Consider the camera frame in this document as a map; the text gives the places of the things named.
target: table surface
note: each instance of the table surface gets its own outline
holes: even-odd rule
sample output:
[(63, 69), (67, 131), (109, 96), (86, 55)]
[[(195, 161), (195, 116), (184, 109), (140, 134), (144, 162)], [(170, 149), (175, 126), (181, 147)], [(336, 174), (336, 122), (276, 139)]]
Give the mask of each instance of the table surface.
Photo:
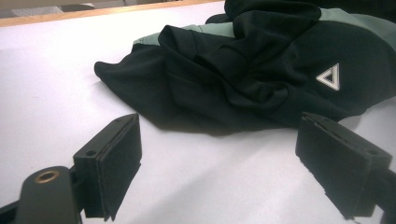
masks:
[[(68, 16), (0, 28), (0, 206), (30, 174), (72, 156), (111, 120), (134, 113), (93, 72), (166, 25), (203, 24), (224, 2)], [(393, 156), (396, 98), (341, 123)], [(222, 137), (162, 131), (141, 117), (142, 166), (114, 223), (355, 223), (300, 163), (297, 131)], [(395, 162), (391, 169), (396, 170)], [(359, 223), (379, 223), (382, 211)], [(103, 223), (86, 219), (83, 223)]]

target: wooden table edge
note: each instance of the wooden table edge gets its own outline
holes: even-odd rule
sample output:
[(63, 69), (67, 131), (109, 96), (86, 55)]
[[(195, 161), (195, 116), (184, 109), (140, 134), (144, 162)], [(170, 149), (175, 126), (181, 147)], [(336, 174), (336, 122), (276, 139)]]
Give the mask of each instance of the wooden table edge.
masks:
[(45, 22), (45, 21), (61, 21), (61, 20), (68, 20), (68, 19), (75, 19), (82, 17), (102, 16), (102, 15), (138, 11), (138, 10), (150, 10), (150, 9), (167, 8), (167, 7), (184, 7), (184, 6), (191, 6), (191, 5), (198, 5), (198, 4), (219, 2), (219, 1), (223, 1), (223, 0), (184, 0), (184, 1), (176, 1), (176, 2), (136, 5), (129, 7), (110, 7), (110, 8), (56, 13), (56, 14), (48, 14), (48, 15), (5, 18), (5, 19), (0, 19), (0, 27), (24, 25), (24, 24)]

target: triangle logo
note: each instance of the triangle logo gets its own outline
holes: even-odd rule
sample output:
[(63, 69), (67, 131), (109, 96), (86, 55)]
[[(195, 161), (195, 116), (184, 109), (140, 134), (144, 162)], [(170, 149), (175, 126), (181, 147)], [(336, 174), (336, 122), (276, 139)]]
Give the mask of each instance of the triangle logo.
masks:
[(335, 91), (340, 90), (339, 64), (329, 68), (324, 73), (317, 76), (317, 81), (325, 84)]

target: black jacket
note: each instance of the black jacket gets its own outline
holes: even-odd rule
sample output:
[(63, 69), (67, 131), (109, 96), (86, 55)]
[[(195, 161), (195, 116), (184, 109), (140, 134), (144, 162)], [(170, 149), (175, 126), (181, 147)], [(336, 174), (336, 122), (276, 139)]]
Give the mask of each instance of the black jacket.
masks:
[(295, 1), (226, 1), (233, 36), (166, 26), (95, 72), (160, 128), (298, 127), (302, 112), (356, 116), (396, 95), (396, 25)]

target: screw hole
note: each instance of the screw hole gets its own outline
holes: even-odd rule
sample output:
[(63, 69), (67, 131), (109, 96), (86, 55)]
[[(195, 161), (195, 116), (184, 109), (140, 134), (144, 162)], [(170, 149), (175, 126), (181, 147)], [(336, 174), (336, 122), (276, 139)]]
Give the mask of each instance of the screw hole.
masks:
[(95, 151), (87, 151), (86, 153), (85, 153), (85, 155), (87, 155), (87, 156), (93, 156), (93, 155), (95, 155), (96, 154), (96, 152)]
[(38, 176), (35, 178), (35, 182), (36, 182), (37, 184), (48, 183), (48, 182), (54, 180), (54, 179), (55, 179), (56, 177), (58, 177), (58, 176), (59, 176), (59, 172), (56, 171), (56, 170), (47, 171), (47, 172), (44, 172), (44, 173), (38, 175)]

